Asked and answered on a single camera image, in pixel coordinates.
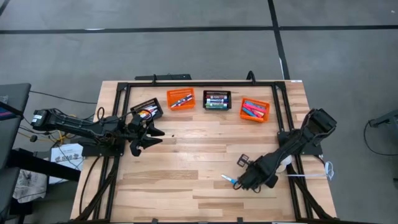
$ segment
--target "black basket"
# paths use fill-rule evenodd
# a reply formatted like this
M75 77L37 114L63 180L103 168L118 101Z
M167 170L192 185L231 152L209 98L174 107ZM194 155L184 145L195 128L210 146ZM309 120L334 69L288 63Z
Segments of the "black basket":
M226 95L228 99L227 108L207 108L206 107L206 96L207 95ZM206 110L229 110L232 107L232 97L231 91L221 91L221 90L203 90L203 108Z
M157 106L157 111L156 114L154 116L154 119L160 118L163 115L163 110L160 107L159 101L157 101L157 98L153 98L151 100L145 101L143 103L140 103L136 106L133 106L132 108L130 108L130 110L132 111L132 115L136 115L137 111L140 112L140 110L148 107L148 106Z

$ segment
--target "wooden table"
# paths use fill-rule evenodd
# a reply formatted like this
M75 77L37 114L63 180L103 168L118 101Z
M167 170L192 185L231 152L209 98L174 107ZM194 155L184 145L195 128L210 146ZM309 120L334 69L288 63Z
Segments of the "wooden table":
M97 108L104 107L106 116L112 112L116 85L116 81L105 81L101 87ZM286 87L294 125L299 127L309 111L304 86L302 82L286 81ZM246 222L294 220L285 172L279 174L280 179L273 189L263 186L259 194L233 190L231 184L221 178L221 174L233 178L243 174L245 169L236 165L242 153L256 159L279 147L276 137L279 128L271 88L195 87L197 104L194 109L184 111L167 108L166 91L172 89L178 87L134 87L131 90L129 108L151 98L159 100L164 114L155 121L155 127L163 130L165 136L161 137L163 143L147 148L139 157L132 156L126 145L119 164L111 221L150 222L152 218L158 218L160 222L235 222L236 217L243 217ZM231 91L232 109L204 110L203 90ZM269 102L269 122L241 119L239 109L242 97ZM281 110L285 111L280 93L279 99ZM71 218L78 216L81 190L94 159L91 157L84 161ZM313 156L302 156L302 160L306 174L324 172L321 162ZM97 191L101 166L102 158L90 175L83 208ZM318 203L335 217L326 177L309 177L307 185ZM105 192L100 218L104 217L107 196ZM299 190L298 198L302 216L305 216Z

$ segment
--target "wooden tabletop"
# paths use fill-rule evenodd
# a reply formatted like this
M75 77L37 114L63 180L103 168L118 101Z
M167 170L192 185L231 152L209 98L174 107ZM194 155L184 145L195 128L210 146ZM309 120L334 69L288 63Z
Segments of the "wooden tabletop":
M105 81L98 105L111 115L117 81ZM299 127L309 111L302 82L286 82L295 127ZM194 109L171 111L167 108L166 91L178 87L133 87L129 108L151 98L157 98L164 111L155 127L164 131L163 143L147 148L139 157L130 153L128 144L119 164L116 193L113 200L112 222L235 222L243 217L247 222L292 221L294 212L286 173L279 174L273 189L263 186L259 194L233 190L221 178L225 174L237 178L245 169L236 165L242 153L251 159L275 151L279 145L272 91L267 86L195 87ZM203 90L229 90L232 109L206 111L202 108ZM239 117L242 97L271 104L269 121L257 123ZM279 92L285 127L285 108ZM83 164L71 218L78 216L80 194L94 157ZM323 166L313 156L302 156L306 174L322 174ZM102 158L95 165L83 197L83 209L98 188ZM318 203L331 216L335 208L326 177L308 177L307 185ZM298 190L302 216L305 209ZM104 217L106 199L102 200L100 218Z

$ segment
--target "orange basket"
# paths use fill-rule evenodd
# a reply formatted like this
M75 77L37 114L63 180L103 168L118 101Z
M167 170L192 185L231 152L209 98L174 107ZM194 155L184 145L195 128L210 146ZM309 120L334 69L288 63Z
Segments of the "orange basket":
M189 94L192 94L192 100L188 101L184 105L172 107L173 104L177 103ZM195 106L195 93L193 92L193 88L167 91L167 106L170 110L185 110L193 108Z
M256 105L262 106L266 108L266 112L264 113L264 116L262 118L258 118L258 117L253 117L248 115L246 112L243 111L243 104L245 101L254 103ZM250 119L252 121L257 121L257 122L266 122L268 121L268 117L269 117L269 103L263 102L263 101L258 101L258 100L254 100L254 99L249 99L249 98L243 98L242 99L242 105L241 105L241 111L240 111L240 115L242 119Z

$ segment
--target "black metal frame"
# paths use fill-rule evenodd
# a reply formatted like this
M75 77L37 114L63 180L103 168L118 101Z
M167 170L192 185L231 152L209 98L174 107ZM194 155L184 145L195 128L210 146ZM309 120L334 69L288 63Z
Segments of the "black metal frame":
M118 83L117 91L116 91L116 96L115 96L115 101L113 105L113 112L112 115L116 115L118 112L119 104L120 104L120 99L121 99L121 94L122 91L125 91L124 94L124 102L123 102L123 109L122 109L122 114L126 114L128 111L128 102L130 98L130 92L131 88L133 87L155 87L155 86L268 86L272 88L272 94L274 97L274 104L275 104L275 110L276 110L276 116L278 120L278 126L279 126L279 132L285 131L284 129L284 122L282 118L282 112L280 109L280 101L279 101L279 96L278 96L278 89L282 92L282 99L284 102L286 114L287 114L287 123L289 124L289 129L293 130L294 125L293 125L293 119L292 119L292 113L290 110L289 106L289 100L287 97L287 91L286 91L286 85L285 82L283 81L276 81L276 82L263 82L263 81L257 81L254 74L252 71L249 72L247 78L247 81L239 81L239 82L173 82L171 81L161 81L157 82L156 78L154 77L154 80L152 82L137 82L137 83ZM303 169L302 169L302 161L300 158L300 155L296 155L296 163L298 168L298 174L303 174ZM118 167L119 165L119 157L114 158L114 163L117 163L116 166ZM99 182L99 187L103 185L103 181L106 177L106 171L108 168L109 164L109 158L105 157L102 170L101 170L101 177L100 177L100 182ZM302 183L305 185L305 178L301 178ZM300 213L300 207L299 207L299 201L297 198L297 192L295 188L295 184L292 179L289 179L289 186L290 186L290 193L292 195L292 203L293 203L293 208L294 208L294 213L295 213L295 218L296 221L298 221L301 218L301 213ZM116 187L116 179L111 183L109 186L109 195L108 195L108 202L106 205L106 215L105 219L110 220L111 218L111 212L112 212L112 203L113 203L113 197L114 197L114 190ZM310 204L307 202L306 199L304 199L305 202L305 209L307 211L307 218L313 218L312 216L312 210L310 207ZM98 204L98 206L95 208L94 216L93 219L98 219L99 211L100 211L100 206L101 202Z

